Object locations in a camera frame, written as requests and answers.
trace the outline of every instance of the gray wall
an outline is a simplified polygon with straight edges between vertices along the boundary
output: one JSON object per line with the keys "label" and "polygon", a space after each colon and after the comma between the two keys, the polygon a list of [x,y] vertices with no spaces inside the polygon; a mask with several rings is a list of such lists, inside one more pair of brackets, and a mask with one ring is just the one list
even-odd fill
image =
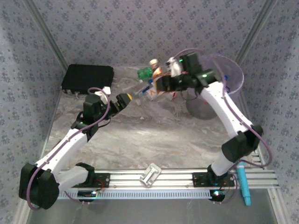
{"label": "gray wall", "polygon": [[253,121],[261,123],[294,223],[299,223],[299,2],[278,1],[242,68]]}
{"label": "gray wall", "polygon": [[36,0],[67,63],[166,61],[187,47],[234,58],[264,0]]}
{"label": "gray wall", "polygon": [[35,162],[63,72],[21,1],[0,1],[0,223],[19,201],[22,166]]}

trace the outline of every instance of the black box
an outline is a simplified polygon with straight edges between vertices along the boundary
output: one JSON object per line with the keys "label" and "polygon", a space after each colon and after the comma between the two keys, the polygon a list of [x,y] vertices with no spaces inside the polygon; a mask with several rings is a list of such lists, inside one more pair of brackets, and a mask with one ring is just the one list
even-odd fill
{"label": "black box", "polygon": [[61,86],[64,92],[70,90],[73,94],[88,94],[90,87],[111,87],[113,76],[114,71],[110,66],[71,64]]}

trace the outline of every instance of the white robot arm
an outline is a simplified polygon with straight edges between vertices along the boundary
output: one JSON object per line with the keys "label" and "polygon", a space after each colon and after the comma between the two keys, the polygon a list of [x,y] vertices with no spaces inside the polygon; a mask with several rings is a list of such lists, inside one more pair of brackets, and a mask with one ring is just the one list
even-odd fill
{"label": "white robot arm", "polygon": [[96,183],[94,167],[78,163],[66,172],[60,172],[68,160],[86,144],[99,129],[97,121],[111,117],[122,111],[131,101],[128,94],[116,96],[116,102],[109,102],[105,96],[88,95],[83,103],[83,111],[77,116],[67,135],[45,157],[36,164],[27,163],[21,170],[19,197],[43,209],[50,208],[60,192],[77,184],[89,187],[102,186]]}
{"label": "white robot arm", "polygon": [[177,75],[177,71],[180,71],[177,69],[178,62],[174,58],[170,58],[166,65],[173,74],[159,78],[156,81],[157,89],[160,91],[183,91],[187,88],[194,88],[215,110],[231,138],[222,145],[219,158],[207,168],[210,183],[213,185],[224,178],[228,170],[242,157],[249,155],[257,148],[259,139],[244,124],[252,127],[259,135],[263,133],[263,129],[260,125],[254,126],[225,93],[225,99],[231,109],[243,120],[243,123],[239,122],[224,100],[221,78],[212,69],[203,71],[196,53],[183,55],[179,61],[183,66],[182,74]]}

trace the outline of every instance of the blue marker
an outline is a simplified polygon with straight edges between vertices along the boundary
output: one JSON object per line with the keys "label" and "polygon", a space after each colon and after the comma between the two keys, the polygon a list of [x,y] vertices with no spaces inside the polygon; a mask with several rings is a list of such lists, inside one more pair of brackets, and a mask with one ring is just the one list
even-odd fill
{"label": "blue marker", "polygon": [[145,87],[140,93],[139,96],[141,97],[147,90],[150,89],[150,86]]}
{"label": "blue marker", "polygon": [[251,205],[250,192],[249,192],[249,187],[248,187],[248,182],[247,182],[244,165],[245,165],[244,162],[240,162],[237,165],[237,172],[238,172],[240,187],[241,187],[242,195],[244,197],[245,204],[247,206],[250,206]]}

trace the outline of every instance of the clear plastic cup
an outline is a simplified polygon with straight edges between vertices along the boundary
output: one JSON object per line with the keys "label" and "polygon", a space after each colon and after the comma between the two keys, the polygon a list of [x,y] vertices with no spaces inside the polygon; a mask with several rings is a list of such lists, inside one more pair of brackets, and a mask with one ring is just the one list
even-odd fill
{"label": "clear plastic cup", "polygon": [[[211,59],[214,59],[227,76],[227,89],[231,99],[236,103],[240,95],[241,88],[244,83],[244,74],[240,66],[228,57],[212,54],[199,56],[199,62],[203,70],[217,70]],[[188,112],[199,119],[212,119],[217,116],[213,108],[194,89],[187,90],[186,107]]]}

